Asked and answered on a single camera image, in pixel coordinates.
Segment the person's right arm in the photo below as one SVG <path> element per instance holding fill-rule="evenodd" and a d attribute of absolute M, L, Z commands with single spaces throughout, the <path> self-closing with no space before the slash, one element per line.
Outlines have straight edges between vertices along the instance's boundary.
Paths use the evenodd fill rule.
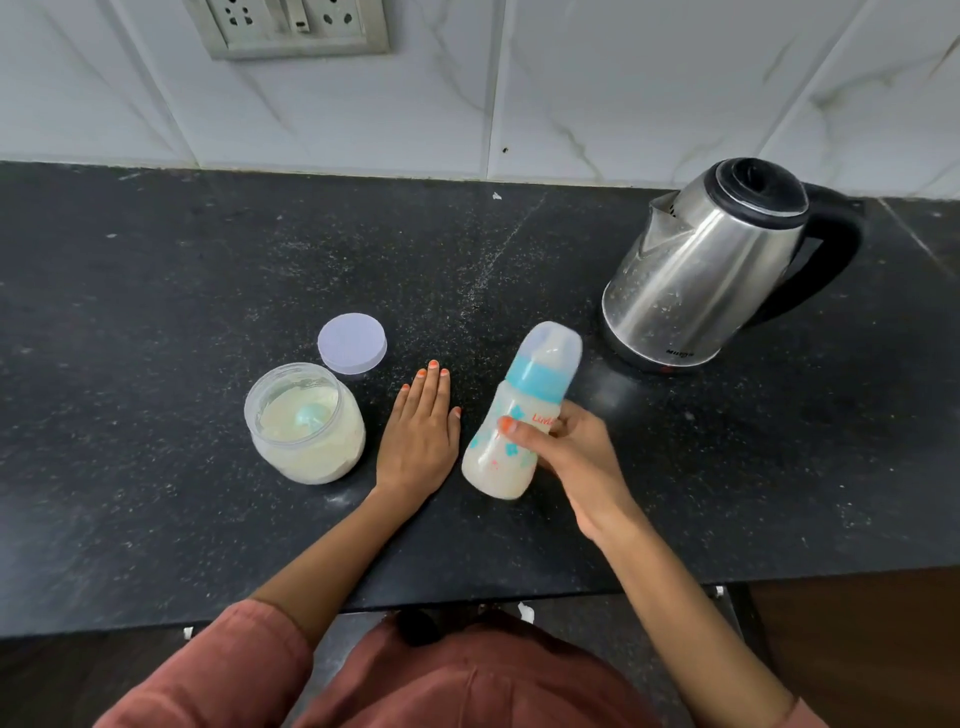
<path fill-rule="evenodd" d="M 552 437 L 509 417 L 501 418 L 500 429 L 557 474 L 577 524 L 607 557 L 691 713 L 717 728 L 782 726 L 796 698 L 739 639 L 647 521 L 627 489 L 603 421 L 565 401 Z"/>

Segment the electrical outlet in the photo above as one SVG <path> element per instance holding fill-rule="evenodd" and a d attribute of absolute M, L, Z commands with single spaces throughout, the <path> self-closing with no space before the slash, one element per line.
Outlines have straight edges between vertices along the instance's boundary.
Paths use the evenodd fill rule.
<path fill-rule="evenodd" d="M 183 0 L 214 59 L 390 50 L 383 0 Z"/>

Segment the kettle spout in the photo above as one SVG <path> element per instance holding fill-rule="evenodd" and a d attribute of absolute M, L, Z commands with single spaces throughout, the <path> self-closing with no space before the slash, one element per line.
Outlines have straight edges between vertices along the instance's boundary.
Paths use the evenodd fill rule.
<path fill-rule="evenodd" d="M 639 252 L 652 251 L 664 243 L 679 242 L 678 238 L 693 233 L 693 228 L 681 220 L 673 212 L 673 202 L 679 192 L 671 192 L 650 203 L 650 223 L 642 235 L 643 244 Z"/>

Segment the kettle handle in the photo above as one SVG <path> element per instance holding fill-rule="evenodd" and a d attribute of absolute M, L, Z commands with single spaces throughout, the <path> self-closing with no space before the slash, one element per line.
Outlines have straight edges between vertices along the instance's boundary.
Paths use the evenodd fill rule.
<path fill-rule="evenodd" d="M 804 182 L 804 188 L 810 219 L 794 255 L 808 237 L 823 242 L 803 268 L 774 288 L 745 327 L 770 321 L 821 291 L 850 265 L 863 242 L 867 223 L 863 201 L 819 184 Z"/>

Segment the stainless steel kettle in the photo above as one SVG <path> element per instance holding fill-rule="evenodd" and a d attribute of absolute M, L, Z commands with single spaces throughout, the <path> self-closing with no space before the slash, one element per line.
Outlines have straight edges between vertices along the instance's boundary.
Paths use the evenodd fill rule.
<path fill-rule="evenodd" d="M 603 294 L 614 350 L 672 374 L 710 361 L 743 326 L 788 311 L 853 260 L 863 205 L 772 162 L 721 161 L 650 204 L 647 229 Z M 788 279 L 804 240 L 823 242 Z"/>

